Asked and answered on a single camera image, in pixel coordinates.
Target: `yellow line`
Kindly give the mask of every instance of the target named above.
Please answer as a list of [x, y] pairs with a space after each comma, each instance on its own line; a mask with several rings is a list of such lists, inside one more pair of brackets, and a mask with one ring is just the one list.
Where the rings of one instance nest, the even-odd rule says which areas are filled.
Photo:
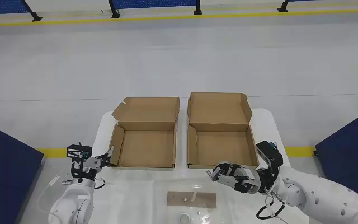
[[313, 156], [314, 146], [289, 146], [285, 147], [289, 157], [311, 157]]
[[[105, 16], [105, 14], [101, 14], [101, 13], [93, 13], [93, 14], [64, 14], [64, 15], [41, 15], [40, 13], [38, 13], [40, 17], [45, 17], [45, 18], [52, 18], [52, 17], [55, 17], [55, 18], [58, 18], [58, 17], [91, 17], [91, 16]], [[18, 20], [18, 19], [34, 19], [32, 18], [32, 16], [3, 16], [3, 17], [0, 17], [0, 20]]]
[[[318, 7], [339, 7], [339, 6], [358, 6], [358, 3], [332, 3], [332, 4], [304, 4], [304, 5], [290, 5], [287, 8], [318, 8]], [[213, 7], [202, 8], [202, 11], [225, 11], [225, 10], [265, 10], [268, 8], [276, 9], [280, 6], [250, 6], [250, 7]], [[191, 12], [193, 9], [183, 8], [181, 10], [151, 10], [153, 13], [167, 13], [167, 12]]]
[[[311, 157], [313, 156], [314, 146], [288, 146], [285, 147], [289, 157]], [[47, 158], [65, 158], [66, 148], [38, 148]]]
[[152, 20], [181, 20], [198, 18], [228, 18], [228, 17], [268, 17], [268, 16], [306, 16], [323, 14], [353, 14], [356, 10], [324, 10], [308, 12], [266, 12], [266, 13], [240, 13], [240, 14], [212, 14], [212, 15], [188, 15], [188, 16], [157, 16], [138, 18], [103, 18], [93, 20], [68, 20], [68, 21], [40, 21], [40, 22], [8, 22], [0, 23], [0, 26], [26, 26], [26, 25], [55, 25], [55, 24], [87, 24], [95, 22], [130, 22], [130, 21], [152, 21]]
[[37, 148], [47, 158], [63, 158], [66, 157], [66, 148]]

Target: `white tabletop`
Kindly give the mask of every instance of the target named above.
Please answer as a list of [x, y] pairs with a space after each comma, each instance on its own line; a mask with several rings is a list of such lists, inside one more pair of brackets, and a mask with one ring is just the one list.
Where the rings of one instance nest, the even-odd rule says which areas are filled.
[[[157, 180], [203, 178], [206, 170], [188, 169], [186, 162], [186, 100], [181, 100], [181, 110], [178, 120], [176, 167], [173, 170], [124, 170], [117, 167], [104, 167], [97, 175], [104, 178], [107, 184], [94, 194], [95, 208], [90, 223], [120, 223], [143, 224], [152, 223], [153, 183]], [[106, 113], [101, 120], [96, 140], [93, 144], [93, 156], [104, 154], [110, 143], [116, 120], [111, 112]], [[282, 140], [274, 118], [266, 109], [252, 109], [250, 121], [255, 142], [277, 142], [277, 147], [284, 159], [284, 166], [290, 166]], [[267, 167], [259, 158], [260, 167]], [[233, 189], [221, 186], [230, 198], [227, 201], [231, 211], [232, 224], [236, 223], [282, 223], [277, 218], [258, 220], [257, 211], [265, 205], [265, 196], [261, 194], [241, 194]], [[309, 223], [309, 218], [297, 207], [288, 207], [281, 212], [280, 217], [286, 222]]]

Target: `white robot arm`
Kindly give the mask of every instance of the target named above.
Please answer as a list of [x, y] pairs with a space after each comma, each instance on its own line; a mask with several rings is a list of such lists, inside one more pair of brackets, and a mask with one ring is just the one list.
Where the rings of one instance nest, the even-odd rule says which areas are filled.
[[69, 185], [52, 206], [49, 224], [87, 224], [93, 211], [93, 193], [105, 185], [95, 187], [95, 177], [104, 166], [108, 166], [114, 147], [108, 153], [91, 157], [92, 147], [71, 145], [67, 148], [67, 157], [72, 158], [71, 174], [73, 180], [65, 181]]
[[[273, 143], [266, 141], [256, 145], [258, 154], [268, 164], [267, 169], [254, 170], [248, 166], [221, 162], [208, 171], [212, 181], [230, 186], [241, 193], [261, 193], [277, 198], [281, 208], [273, 212], [270, 206], [262, 207], [256, 217], [262, 220], [274, 218], [285, 205], [297, 206], [307, 216], [326, 223], [358, 224], [358, 194], [325, 178], [298, 172], [282, 166], [282, 155]], [[71, 173], [74, 179], [65, 181], [69, 185], [49, 213], [49, 224], [87, 224], [93, 211], [93, 193], [96, 174], [108, 166], [113, 152], [91, 157], [92, 148], [72, 145], [67, 148], [71, 157]], [[260, 213], [268, 208], [271, 215]]]
[[307, 216], [326, 223], [358, 223], [358, 194], [345, 186], [305, 174], [282, 165], [282, 155], [273, 143], [266, 141], [256, 145], [258, 154], [269, 165], [268, 169], [254, 170], [248, 166], [221, 162], [213, 172], [208, 171], [212, 181], [231, 186], [241, 193], [262, 193], [276, 197], [282, 207], [270, 216], [278, 216], [285, 205], [297, 206]]

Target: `black post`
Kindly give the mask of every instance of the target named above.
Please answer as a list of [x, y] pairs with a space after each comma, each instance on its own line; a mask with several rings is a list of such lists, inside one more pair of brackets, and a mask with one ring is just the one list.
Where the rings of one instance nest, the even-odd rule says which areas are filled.
[[290, 0], [285, 0], [282, 5], [281, 8], [277, 8], [277, 10], [279, 10], [279, 12], [288, 12], [287, 10], [287, 4], [290, 2]]
[[201, 10], [200, 10], [200, 0], [196, 0], [196, 10], [194, 10], [194, 15], [201, 15]]
[[26, 9], [30, 12], [30, 14], [33, 16], [33, 22], [39, 22], [40, 20], [42, 20], [43, 18], [42, 17], [39, 17], [37, 15], [36, 12], [33, 12], [31, 9], [30, 9], [30, 6], [26, 3], [25, 0], [22, 0], [22, 3], [25, 5]]
[[114, 4], [113, 4], [113, 0], [108, 0], [108, 2], [110, 3], [110, 6], [111, 6], [111, 11], [112, 11], [112, 18], [119, 18], [121, 16], [121, 14], [119, 14], [116, 10], [116, 8], [114, 7]]

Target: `open cardboard box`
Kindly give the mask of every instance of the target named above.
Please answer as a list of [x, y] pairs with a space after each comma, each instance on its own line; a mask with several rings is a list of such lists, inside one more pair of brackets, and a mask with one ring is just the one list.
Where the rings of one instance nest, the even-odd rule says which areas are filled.
[[245, 94], [192, 92], [188, 118], [189, 168], [212, 169], [222, 161], [258, 166]]
[[110, 160], [118, 167], [173, 168], [179, 97], [125, 98], [112, 113], [117, 119]]

